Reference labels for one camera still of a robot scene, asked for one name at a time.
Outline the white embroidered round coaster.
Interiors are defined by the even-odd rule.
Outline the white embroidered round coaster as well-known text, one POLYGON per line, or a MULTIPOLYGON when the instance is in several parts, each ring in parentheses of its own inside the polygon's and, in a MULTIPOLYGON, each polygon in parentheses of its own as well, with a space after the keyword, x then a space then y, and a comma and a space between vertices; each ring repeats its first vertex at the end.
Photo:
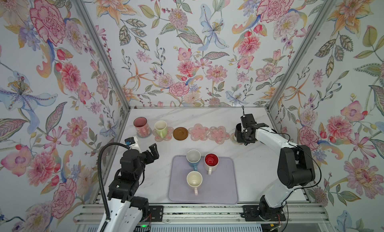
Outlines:
POLYGON ((237 138, 235 136, 234 133, 231 134, 231 141, 232 143, 234 143, 235 145, 240 145, 241 143, 237 142, 237 138))

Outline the grey round knitted coaster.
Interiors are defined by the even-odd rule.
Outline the grey round knitted coaster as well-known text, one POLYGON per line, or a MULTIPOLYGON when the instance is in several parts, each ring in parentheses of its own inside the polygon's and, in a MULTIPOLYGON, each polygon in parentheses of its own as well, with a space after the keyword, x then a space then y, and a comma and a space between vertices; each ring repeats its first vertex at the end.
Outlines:
POLYGON ((145 135, 145 136, 143 136, 143 135, 141 135, 140 133, 137 133, 137 137, 138 138, 141 138, 141 139, 144 139, 144 138, 148 138, 149 136, 151 136, 152 135, 152 131, 150 131, 147 135, 145 135))

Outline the pink flower coaster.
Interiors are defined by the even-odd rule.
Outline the pink flower coaster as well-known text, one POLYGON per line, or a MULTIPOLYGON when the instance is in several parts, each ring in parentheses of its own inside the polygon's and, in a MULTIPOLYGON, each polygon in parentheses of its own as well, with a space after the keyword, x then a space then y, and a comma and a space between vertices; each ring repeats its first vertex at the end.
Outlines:
POLYGON ((209 128, 197 123, 188 129, 188 133, 193 141, 206 141, 208 140, 209 128))
POLYGON ((208 138, 219 145, 223 144, 226 140, 229 140, 230 137, 230 134, 224 126, 211 127, 209 129, 208 138))
POLYGON ((173 127, 167 127, 162 130, 155 129, 153 135, 155 136, 156 142, 170 141, 173 137, 173 127))

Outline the green mug white inside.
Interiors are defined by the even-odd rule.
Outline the green mug white inside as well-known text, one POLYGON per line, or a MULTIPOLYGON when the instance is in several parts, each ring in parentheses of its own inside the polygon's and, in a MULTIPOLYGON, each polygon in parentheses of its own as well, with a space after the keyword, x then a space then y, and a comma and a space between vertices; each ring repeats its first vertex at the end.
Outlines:
POLYGON ((164 120, 157 121, 155 123, 155 130, 161 138, 165 138, 168 134, 168 124, 164 120))

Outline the brown wooden round coaster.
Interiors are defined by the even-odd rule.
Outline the brown wooden round coaster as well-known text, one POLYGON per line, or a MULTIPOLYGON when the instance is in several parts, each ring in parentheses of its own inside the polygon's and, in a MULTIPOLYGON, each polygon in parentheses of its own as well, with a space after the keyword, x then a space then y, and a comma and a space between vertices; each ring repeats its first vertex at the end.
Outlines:
POLYGON ((183 141, 187 139, 189 132, 184 127, 178 127, 173 131, 173 137, 178 141, 183 141))

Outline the red inside white mug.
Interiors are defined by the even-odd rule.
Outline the red inside white mug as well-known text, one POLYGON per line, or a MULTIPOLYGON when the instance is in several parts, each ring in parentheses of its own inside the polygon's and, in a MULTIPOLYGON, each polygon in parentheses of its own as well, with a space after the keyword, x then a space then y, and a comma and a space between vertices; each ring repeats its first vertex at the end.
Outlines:
POLYGON ((218 167, 220 162, 219 157, 214 153, 209 153, 204 157, 204 168, 211 175, 218 167))

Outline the blue mug white inside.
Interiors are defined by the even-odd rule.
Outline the blue mug white inside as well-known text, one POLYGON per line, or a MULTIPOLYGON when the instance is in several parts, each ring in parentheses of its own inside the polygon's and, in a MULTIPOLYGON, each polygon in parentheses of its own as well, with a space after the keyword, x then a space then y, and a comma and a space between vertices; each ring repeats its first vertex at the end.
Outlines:
POLYGON ((190 167, 192 167, 194 171, 198 171, 198 165, 201 160, 201 153, 198 150, 190 150, 187 152, 186 158, 190 167))

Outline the cream mug pink handle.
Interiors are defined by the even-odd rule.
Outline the cream mug pink handle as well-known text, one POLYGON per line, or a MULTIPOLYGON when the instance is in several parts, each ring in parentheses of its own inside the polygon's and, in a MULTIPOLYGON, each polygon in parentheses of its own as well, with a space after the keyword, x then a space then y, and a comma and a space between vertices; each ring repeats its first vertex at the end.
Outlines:
POLYGON ((191 171, 187 175, 187 183, 191 189, 194 190, 195 195, 199 194, 198 188, 203 183, 203 176, 197 171, 191 171))

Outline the black mug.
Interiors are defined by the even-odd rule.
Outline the black mug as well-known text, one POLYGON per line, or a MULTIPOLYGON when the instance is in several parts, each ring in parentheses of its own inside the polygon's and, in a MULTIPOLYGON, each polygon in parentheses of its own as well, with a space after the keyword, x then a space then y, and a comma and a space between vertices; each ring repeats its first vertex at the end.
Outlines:
POLYGON ((244 144, 245 140, 242 134, 242 125, 241 123, 236 125, 235 132, 234 132, 234 137, 237 143, 244 144))

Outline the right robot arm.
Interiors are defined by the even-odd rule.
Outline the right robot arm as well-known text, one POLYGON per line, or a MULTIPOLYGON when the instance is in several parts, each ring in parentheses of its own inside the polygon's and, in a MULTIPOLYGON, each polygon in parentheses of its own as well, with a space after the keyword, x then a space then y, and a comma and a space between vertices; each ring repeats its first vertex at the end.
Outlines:
POLYGON ((279 156, 278 180, 261 196, 258 207, 248 212, 251 217, 259 217, 263 221, 277 219, 292 193, 315 180, 311 149, 290 142, 265 123, 257 123, 252 114, 241 116, 241 123, 236 125, 235 138, 246 146, 261 142, 279 156))

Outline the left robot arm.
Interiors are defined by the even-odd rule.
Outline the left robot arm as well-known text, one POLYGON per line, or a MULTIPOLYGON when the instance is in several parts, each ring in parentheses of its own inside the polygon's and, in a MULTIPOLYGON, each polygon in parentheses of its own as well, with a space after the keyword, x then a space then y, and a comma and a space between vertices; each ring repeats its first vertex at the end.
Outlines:
POLYGON ((98 182, 105 209, 99 232, 134 232, 137 225, 151 215, 149 200, 137 197, 135 193, 145 180, 146 165, 157 160, 159 152, 157 144, 152 144, 142 152, 138 142, 137 137, 130 137, 124 143, 108 143, 99 152, 98 182), (120 159, 121 167, 116 171, 106 193, 102 173, 103 156, 113 146, 122 147, 125 151, 120 159))

